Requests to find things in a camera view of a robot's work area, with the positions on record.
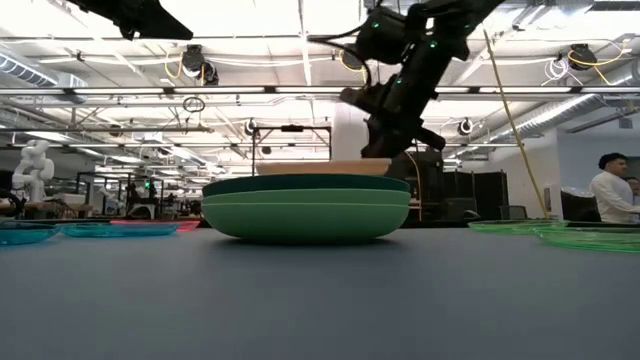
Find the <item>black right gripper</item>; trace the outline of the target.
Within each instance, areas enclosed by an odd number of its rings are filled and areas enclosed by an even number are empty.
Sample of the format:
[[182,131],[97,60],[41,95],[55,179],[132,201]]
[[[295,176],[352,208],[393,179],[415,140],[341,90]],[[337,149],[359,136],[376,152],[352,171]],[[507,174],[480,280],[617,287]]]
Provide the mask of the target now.
[[446,70],[446,42],[426,31],[427,20],[435,14],[425,5],[411,6],[406,15],[379,7],[361,25],[357,57],[401,66],[384,84],[340,94],[341,101],[370,115],[362,158],[394,158],[415,140],[437,150],[445,147],[446,140],[424,128],[421,119],[428,102],[437,97],[435,88]]

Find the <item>large light green plate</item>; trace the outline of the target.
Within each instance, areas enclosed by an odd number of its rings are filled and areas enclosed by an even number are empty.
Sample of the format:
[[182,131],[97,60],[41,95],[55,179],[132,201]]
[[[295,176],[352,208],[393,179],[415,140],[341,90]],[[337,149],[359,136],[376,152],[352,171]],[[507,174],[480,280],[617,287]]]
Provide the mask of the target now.
[[322,203],[322,204],[387,204],[409,205],[410,194],[396,190],[377,189],[298,189],[238,192],[208,196],[203,203]]

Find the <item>transparent blue small plate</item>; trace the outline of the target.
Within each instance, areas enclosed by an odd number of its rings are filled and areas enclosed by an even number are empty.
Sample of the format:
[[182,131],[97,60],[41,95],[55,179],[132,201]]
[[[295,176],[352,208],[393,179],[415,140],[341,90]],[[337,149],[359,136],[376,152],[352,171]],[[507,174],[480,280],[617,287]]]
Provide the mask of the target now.
[[155,237],[171,235],[179,226],[174,224],[110,224],[75,223],[58,225],[60,232],[77,238]]
[[59,228],[53,225],[17,221],[0,222],[0,246],[41,243],[58,232]]

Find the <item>black office chair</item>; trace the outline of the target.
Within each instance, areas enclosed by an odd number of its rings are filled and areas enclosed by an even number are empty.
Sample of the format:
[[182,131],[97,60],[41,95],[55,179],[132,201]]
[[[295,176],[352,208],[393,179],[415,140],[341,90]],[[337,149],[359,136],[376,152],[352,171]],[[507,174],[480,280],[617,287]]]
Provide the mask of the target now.
[[574,222],[600,222],[594,194],[574,187],[561,188],[563,219]]

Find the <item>black gantry frame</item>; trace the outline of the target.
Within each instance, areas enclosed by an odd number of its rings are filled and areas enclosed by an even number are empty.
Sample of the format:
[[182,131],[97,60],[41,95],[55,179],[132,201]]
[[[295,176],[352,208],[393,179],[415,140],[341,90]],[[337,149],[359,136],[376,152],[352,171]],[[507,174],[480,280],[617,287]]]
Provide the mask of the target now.
[[[331,126],[305,126],[305,125],[281,125],[281,126],[258,126],[253,125],[251,130],[251,175],[254,176],[256,174],[256,149],[258,146],[257,142],[257,134],[265,130],[266,134],[261,137],[262,140],[265,140],[273,131],[280,131],[283,133],[301,133],[304,131],[311,131],[320,140],[325,144],[325,146],[329,149],[329,158],[332,158],[332,127]],[[328,140],[325,141],[320,135],[319,131],[326,131],[328,133]]]

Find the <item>transparent pink small plate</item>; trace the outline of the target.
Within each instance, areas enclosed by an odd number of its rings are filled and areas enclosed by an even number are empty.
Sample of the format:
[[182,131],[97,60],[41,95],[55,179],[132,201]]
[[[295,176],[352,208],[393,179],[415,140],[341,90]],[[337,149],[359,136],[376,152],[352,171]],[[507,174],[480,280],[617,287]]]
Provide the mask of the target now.
[[177,225],[178,232],[190,232],[195,230],[201,223],[200,220],[111,220],[112,225]]

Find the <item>large dark green plate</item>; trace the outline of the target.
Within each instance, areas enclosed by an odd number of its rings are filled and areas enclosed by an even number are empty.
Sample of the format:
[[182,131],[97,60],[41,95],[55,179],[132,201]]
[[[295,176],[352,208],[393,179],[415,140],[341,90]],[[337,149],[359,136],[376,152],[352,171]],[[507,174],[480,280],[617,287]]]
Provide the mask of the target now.
[[358,174],[288,174],[240,177],[212,182],[203,187],[204,197],[270,190],[374,189],[409,192],[399,179]]

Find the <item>distant robot workstation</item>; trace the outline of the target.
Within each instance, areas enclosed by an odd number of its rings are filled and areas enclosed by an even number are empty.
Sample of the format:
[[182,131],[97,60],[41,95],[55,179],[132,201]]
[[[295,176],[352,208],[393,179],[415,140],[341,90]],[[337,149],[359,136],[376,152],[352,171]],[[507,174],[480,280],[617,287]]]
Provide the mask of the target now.
[[202,187],[185,178],[137,173],[79,172],[75,194],[85,196],[86,217],[151,220],[200,215]]

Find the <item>cream plastic plate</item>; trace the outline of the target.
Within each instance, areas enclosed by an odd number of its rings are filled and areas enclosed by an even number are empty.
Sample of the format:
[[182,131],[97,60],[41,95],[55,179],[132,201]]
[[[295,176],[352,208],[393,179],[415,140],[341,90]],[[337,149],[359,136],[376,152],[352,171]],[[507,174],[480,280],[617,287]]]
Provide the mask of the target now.
[[356,174],[384,175],[392,160],[389,158],[365,158],[357,160],[331,160],[322,162],[258,163],[259,175],[291,174]]

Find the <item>black computer tower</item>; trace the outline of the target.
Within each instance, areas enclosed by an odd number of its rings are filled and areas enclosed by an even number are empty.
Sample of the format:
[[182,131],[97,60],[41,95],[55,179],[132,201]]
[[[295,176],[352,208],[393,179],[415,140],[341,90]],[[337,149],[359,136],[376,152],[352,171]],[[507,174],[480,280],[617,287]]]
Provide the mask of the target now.
[[409,214],[405,228],[422,227],[443,219],[443,161],[440,152],[430,148],[404,152],[392,159],[387,176],[410,186]]

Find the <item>transparent green small plate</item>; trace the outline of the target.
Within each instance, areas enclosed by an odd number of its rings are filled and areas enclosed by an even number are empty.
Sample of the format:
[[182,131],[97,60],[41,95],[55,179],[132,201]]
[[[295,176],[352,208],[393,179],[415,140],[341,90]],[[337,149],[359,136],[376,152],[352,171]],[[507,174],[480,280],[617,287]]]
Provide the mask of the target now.
[[640,228],[564,227],[537,229],[534,233],[556,247],[640,254]]
[[564,220],[499,220],[499,221],[475,221],[468,226],[477,232],[493,234],[530,235],[537,230],[559,229],[569,224]]

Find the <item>white building pillar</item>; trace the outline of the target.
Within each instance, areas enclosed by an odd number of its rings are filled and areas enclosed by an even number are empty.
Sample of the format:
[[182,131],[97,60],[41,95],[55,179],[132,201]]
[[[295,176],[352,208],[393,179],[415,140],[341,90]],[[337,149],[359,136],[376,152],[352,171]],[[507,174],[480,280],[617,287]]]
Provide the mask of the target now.
[[368,143],[364,119],[367,114],[345,103],[336,103],[331,132],[331,166],[333,173],[367,174],[361,163],[361,149]]

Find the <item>light green bowl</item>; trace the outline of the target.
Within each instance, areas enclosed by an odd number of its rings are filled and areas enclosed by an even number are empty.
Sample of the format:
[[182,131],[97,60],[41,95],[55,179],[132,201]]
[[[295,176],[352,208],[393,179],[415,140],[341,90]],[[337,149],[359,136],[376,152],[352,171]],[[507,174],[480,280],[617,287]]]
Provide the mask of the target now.
[[220,233],[258,243],[351,244],[401,227],[406,205],[355,203],[205,204],[205,219]]

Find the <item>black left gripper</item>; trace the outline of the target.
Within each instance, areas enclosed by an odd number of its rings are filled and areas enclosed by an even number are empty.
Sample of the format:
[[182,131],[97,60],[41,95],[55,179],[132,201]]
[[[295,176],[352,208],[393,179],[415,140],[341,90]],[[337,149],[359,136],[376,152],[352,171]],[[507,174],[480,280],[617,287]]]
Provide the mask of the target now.
[[110,20],[122,37],[191,40],[193,32],[171,15],[159,0],[68,0],[83,12],[91,12]]

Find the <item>silver ventilation duct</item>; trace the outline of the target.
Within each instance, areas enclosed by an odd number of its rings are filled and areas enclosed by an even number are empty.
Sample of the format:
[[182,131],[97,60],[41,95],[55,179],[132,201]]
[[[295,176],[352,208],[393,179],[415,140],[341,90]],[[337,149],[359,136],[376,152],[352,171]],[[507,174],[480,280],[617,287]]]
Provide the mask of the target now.
[[15,52],[0,48],[0,85],[34,88],[78,88],[88,83],[80,77],[36,64]]
[[[605,77],[613,86],[640,86],[640,57],[610,71]],[[514,118],[520,138],[595,111],[605,105],[603,95],[582,94],[560,102],[548,102]]]

